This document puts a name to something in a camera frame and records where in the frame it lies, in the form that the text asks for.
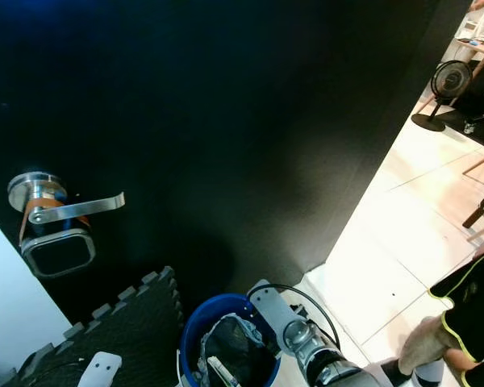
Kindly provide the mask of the black silver-rimmed lock pad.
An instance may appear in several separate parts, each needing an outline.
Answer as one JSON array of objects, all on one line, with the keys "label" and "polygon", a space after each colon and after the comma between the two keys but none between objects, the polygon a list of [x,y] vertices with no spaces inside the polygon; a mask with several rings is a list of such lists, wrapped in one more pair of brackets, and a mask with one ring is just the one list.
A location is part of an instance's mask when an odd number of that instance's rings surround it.
[{"label": "black silver-rimmed lock pad", "polygon": [[91,265],[97,255],[91,234],[83,228],[27,237],[19,248],[33,276],[39,279],[79,272]]}]

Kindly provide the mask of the black foam puzzle mat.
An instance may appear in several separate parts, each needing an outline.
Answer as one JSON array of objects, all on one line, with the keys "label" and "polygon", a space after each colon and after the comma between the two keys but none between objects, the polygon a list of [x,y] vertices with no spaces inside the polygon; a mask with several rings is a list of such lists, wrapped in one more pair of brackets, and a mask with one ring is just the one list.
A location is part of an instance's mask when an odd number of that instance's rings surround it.
[{"label": "black foam puzzle mat", "polygon": [[77,323],[64,342],[46,345],[19,368],[0,377],[0,387],[76,387],[97,352],[123,357],[111,387],[177,387],[183,314],[174,269],[146,274],[115,305],[103,305]]}]

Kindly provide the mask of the black door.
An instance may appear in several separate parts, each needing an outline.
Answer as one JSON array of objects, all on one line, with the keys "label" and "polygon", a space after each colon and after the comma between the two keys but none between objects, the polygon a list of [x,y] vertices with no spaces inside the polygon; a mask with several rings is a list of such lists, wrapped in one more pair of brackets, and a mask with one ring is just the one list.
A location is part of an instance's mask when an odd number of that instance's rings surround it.
[{"label": "black door", "polygon": [[90,216],[72,323],[172,268],[190,312],[327,261],[472,0],[0,0],[0,229],[27,171]]}]

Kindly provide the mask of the blue plastic bucket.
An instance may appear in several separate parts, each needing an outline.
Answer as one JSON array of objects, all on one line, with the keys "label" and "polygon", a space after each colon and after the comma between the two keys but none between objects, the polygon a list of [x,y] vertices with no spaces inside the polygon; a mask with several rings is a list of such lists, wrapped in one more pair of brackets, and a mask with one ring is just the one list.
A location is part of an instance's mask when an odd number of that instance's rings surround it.
[{"label": "blue plastic bucket", "polygon": [[256,312],[256,307],[243,294],[226,293],[206,300],[190,315],[181,335],[177,355],[178,387],[198,387],[193,371],[200,354],[200,339],[221,317],[226,314],[238,314],[257,326],[263,335],[263,343],[274,355],[276,364],[269,372],[265,387],[270,387],[280,368],[279,349],[271,328],[263,317]]}]

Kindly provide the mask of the grey trash bag liner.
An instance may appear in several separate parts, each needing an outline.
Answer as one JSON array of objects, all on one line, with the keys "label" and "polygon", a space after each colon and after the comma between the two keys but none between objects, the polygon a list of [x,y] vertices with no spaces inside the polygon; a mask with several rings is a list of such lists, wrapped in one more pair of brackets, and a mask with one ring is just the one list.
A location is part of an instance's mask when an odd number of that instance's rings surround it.
[{"label": "grey trash bag liner", "polygon": [[237,387],[265,387],[276,360],[263,343],[254,323],[238,314],[226,314],[200,339],[200,354],[193,375],[198,387],[224,387],[207,368],[206,358],[216,356],[237,380]]}]

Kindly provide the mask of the person bare leg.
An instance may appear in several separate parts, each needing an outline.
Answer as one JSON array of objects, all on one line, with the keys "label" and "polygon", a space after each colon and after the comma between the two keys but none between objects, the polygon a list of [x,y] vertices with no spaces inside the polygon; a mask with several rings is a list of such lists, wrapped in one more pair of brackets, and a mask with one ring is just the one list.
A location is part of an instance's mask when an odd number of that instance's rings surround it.
[{"label": "person bare leg", "polygon": [[448,350],[456,350],[459,359],[463,359],[458,339],[446,331],[441,316],[424,319],[404,340],[398,356],[398,368],[405,376],[411,376],[416,366],[444,358]]}]

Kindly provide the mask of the black floor fan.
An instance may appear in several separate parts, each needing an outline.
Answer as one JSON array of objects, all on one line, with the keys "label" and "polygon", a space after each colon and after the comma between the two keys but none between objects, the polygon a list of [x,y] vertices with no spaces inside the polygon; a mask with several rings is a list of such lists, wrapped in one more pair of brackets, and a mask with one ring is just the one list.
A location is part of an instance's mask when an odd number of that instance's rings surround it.
[{"label": "black floor fan", "polygon": [[435,97],[435,107],[431,114],[416,113],[411,121],[423,129],[442,132],[445,124],[437,118],[439,108],[459,97],[472,78],[470,67],[462,61],[448,61],[440,64],[430,81],[430,89]]}]

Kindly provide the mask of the black shorts yellow trim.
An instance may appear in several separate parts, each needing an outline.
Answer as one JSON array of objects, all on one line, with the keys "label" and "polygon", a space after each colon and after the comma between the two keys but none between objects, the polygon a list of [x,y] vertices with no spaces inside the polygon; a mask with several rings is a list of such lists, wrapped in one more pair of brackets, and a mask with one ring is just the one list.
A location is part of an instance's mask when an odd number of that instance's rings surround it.
[{"label": "black shorts yellow trim", "polygon": [[463,356],[484,373],[484,254],[441,279],[428,293],[452,306],[441,317],[444,331],[457,340]]}]

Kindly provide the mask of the wooden table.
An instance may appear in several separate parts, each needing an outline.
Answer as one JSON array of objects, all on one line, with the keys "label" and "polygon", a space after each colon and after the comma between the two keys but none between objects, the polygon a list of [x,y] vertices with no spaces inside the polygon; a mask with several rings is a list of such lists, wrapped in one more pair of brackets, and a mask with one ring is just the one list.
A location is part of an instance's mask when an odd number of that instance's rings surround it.
[{"label": "wooden table", "polygon": [[471,77],[475,78],[484,69],[484,42],[474,38],[455,38],[458,52],[455,59],[465,62],[471,69]]}]

